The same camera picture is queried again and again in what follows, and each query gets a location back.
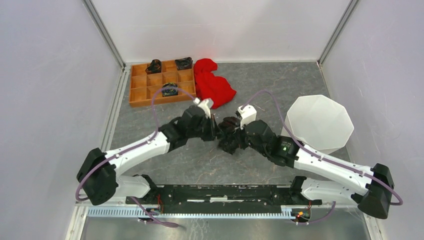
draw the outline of wooden compartment organizer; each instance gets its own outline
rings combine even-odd
[[[150,105],[155,92],[167,83],[175,83],[180,89],[196,97],[193,66],[190,69],[177,70],[174,60],[162,61],[161,73],[146,74],[146,68],[148,66],[149,63],[131,66],[129,88],[129,104],[131,107]],[[181,91],[178,91],[178,95],[165,97],[159,92],[154,100],[154,104],[167,104],[187,100],[191,100],[190,96],[187,96]]]

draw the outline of robotic arm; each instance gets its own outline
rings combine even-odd
[[[196,99],[181,117],[139,141],[107,152],[98,148],[90,151],[77,175],[80,183],[99,163],[112,160],[86,179],[80,194],[85,194],[93,205],[103,204],[111,197],[143,198],[151,190],[149,181],[143,176],[122,174],[147,159],[184,146],[190,138],[200,138],[203,141],[219,140],[218,147],[230,154],[238,148],[250,147],[276,165],[306,170],[330,179],[322,181],[296,176],[290,186],[293,199],[354,204],[368,215],[387,218],[392,194],[381,185],[361,174],[311,156],[290,137],[276,135],[264,121],[256,120],[256,110],[251,105],[239,107],[236,112],[238,118],[226,117],[219,125],[211,115],[212,105],[210,99]],[[357,165],[318,152],[307,144],[302,145],[320,156],[375,176],[394,187],[390,171],[384,165],[377,164],[374,168]]]

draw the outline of purple cable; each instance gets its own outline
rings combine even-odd
[[[146,222],[147,224],[160,224],[162,226],[168,227],[168,228],[178,228],[180,225],[178,225],[175,222],[168,222],[168,221],[159,221],[157,218],[155,218],[150,212],[148,212],[140,203],[137,201],[137,198],[130,196],[130,199],[132,199],[140,208],[143,210],[143,212],[149,216],[153,221]]]
[[[190,93],[188,93],[187,91],[185,91],[184,89],[181,89],[181,88],[178,88],[178,87],[174,87],[174,86],[167,86],[167,87],[163,87],[163,88],[160,88],[160,89],[158,89],[155,93],[154,93],[154,95],[153,95],[153,97],[152,97],[152,99],[151,99],[151,110],[153,111],[153,118],[154,118],[154,122],[156,123],[156,129],[154,130],[154,133],[153,133],[153,136],[151,136],[151,138],[149,138],[147,141],[144,141],[144,142],[142,142],[142,143],[139,143],[139,144],[137,144],[137,145],[134,145],[134,146],[132,146],[132,147],[129,147],[129,148],[127,148],[127,149],[125,149],[125,150],[122,150],[122,151],[120,151],[120,152],[118,152],[118,155],[123,155],[123,154],[125,154],[125,153],[128,153],[129,151],[132,151],[132,150],[134,150],[134,149],[137,149],[137,148],[140,148],[141,146],[144,146],[144,145],[146,145],[147,143],[149,143],[150,141],[152,141],[153,139],[155,139],[156,138],[156,136],[158,135],[158,133],[159,133],[159,121],[158,121],[158,116],[156,115],[156,111],[155,111],[155,99],[156,99],[156,96],[160,93],[160,92],[162,92],[162,90],[167,90],[167,89],[174,89],[174,90],[179,90],[179,91],[181,91],[181,92],[183,92],[184,94],[186,94],[187,96],[190,96],[190,98],[192,99],[192,100],[194,100],[195,98],[192,96],[192,95],[190,95]],[[81,180],[81,182],[79,183],[79,185],[78,185],[78,187],[76,188],[76,192],[75,192],[75,199],[77,200],[77,201],[80,201],[80,202],[82,202],[82,201],[85,201],[85,200],[88,200],[89,198],[88,197],[85,197],[85,198],[80,198],[80,191],[81,191],[81,189],[83,188],[83,185],[86,183],[86,181],[87,181],[87,179],[89,179],[89,177],[96,171],[96,170],[98,170],[101,166],[103,166],[105,163],[107,163],[107,162],[109,162],[109,161],[111,161],[111,160],[114,160],[114,159],[116,159],[116,155],[113,155],[113,156],[110,156],[110,157],[108,157],[108,158],[106,158],[105,160],[103,160],[102,162],[100,162],[99,164],[97,164],[95,167],[93,167],[93,169],[91,169],[88,173],[87,173],[87,175],[85,175],[85,177]],[[162,224],[162,222],[161,221],[159,221],[159,220],[157,220],[156,218],[154,218],[154,217],[152,217],[152,215],[151,214],[149,214],[149,213],[147,213],[147,211],[144,209],[144,207],[136,200],[136,199],[133,199],[134,200],[134,202],[149,216],[149,217],[151,217],[152,218],[152,220],[153,220],[153,222],[154,223],[157,223],[157,224],[161,224],[161,225],[163,225],[163,226],[166,226],[166,227],[169,227],[169,228],[176,228],[176,227],[178,227],[178,224],[176,225],[176,226],[174,226],[174,225],[172,225],[172,224],[176,224],[176,223],[172,223],[172,222],[166,222],[166,223],[163,223]]]
[[[279,114],[279,117],[280,117],[280,119],[281,119],[281,122],[282,122],[282,126],[284,127],[284,129],[288,132],[288,134],[290,135],[290,137],[293,139],[293,141],[296,143],[296,145],[297,146],[299,146],[299,148],[301,148],[303,151],[305,151],[305,152],[307,152],[308,154],[310,154],[310,155],[312,155],[312,156],[314,156],[314,157],[316,157],[316,158],[318,158],[318,159],[320,159],[321,160],[321,157],[322,156],[320,156],[320,155],[318,155],[318,154],[316,154],[315,152],[313,152],[313,151],[310,151],[310,150],[308,150],[308,149],[306,149],[297,139],[296,139],[296,137],[293,135],[293,133],[289,130],[289,128],[286,126],[286,124],[284,123],[284,118],[283,118],[283,114],[281,113],[281,110],[280,110],[280,105],[278,104],[278,102],[277,102],[277,99],[276,99],[276,97],[272,94],[272,92],[270,92],[270,91],[268,91],[268,90],[266,90],[266,89],[264,89],[264,90],[260,90],[260,91],[258,91],[257,93],[255,93],[242,107],[241,107],[241,109],[244,109],[245,107],[246,107],[246,105],[248,105],[257,95],[259,95],[259,94],[261,94],[261,93],[267,93],[267,94],[269,94],[270,96],[271,96],[271,98],[274,100],[274,103],[275,103],[275,107],[277,108],[277,111],[278,111],[278,114]],[[330,160],[330,159],[328,159],[328,158],[325,158],[325,157],[323,157],[322,158],[322,161],[324,161],[324,162],[327,162],[327,163],[330,163],[330,164],[333,164],[333,165],[336,165],[336,166],[338,166],[338,167],[341,167],[341,168],[344,168],[344,169],[347,169],[347,170],[350,170],[350,171],[352,171],[352,172],[354,172],[354,173],[356,173],[356,174],[360,174],[360,175],[362,175],[363,174],[363,176],[365,176],[365,177],[367,177],[367,178],[369,178],[369,179],[371,179],[371,180],[373,180],[373,181],[376,181],[378,184],[380,184],[381,186],[383,186],[385,189],[387,189],[388,191],[390,191],[390,193],[393,195],[393,196],[395,196],[395,198],[397,198],[397,200],[399,201],[399,202],[391,202],[390,203],[390,205],[396,205],[396,206],[400,206],[400,205],[402,205],[402,204],[404,204],[404,200],[402,200],[402,198],[401,198],[401,196],[399,195],[399,194],[397,194],[390,186],[388,186],[387,184],[385,184],[383,181],[381,181],[380,179],[378,179],[378,178],[376,178],[375,176],[372,176],[372,175],[370,175],[370,174],[368,174],[368,173],[363,173],[362,171],[360,171],[360,170],[358,170],[358,169],[356,169],[356,168],[353,168],[353,167],[350,167],[350,166],[346,166],[346,165],[344,165],[344,164],[342,164],[342,163],[339,163],[339,162],[336,162],[336,161],[333,161],[333,160]]]
[[[308,221],[308,222],[298,222],[298,223],[297,223],[297,225],[309,225],[309,224],[316,224],[316,223],[319,223],[319,222],[321,222],[321,221],[324,221],[324,220],[328,219],[328,218],[331,216],[331,214],[333,214],[334,209],[336,209],[336,201],[333,201],[333,202],[332,202],[331,209],[330,209],[330,211],[328,211],[328,212],[327,212],[327,214],[326,214],[325,216],[321,217],[320,219],[313,220],[313,221]]]

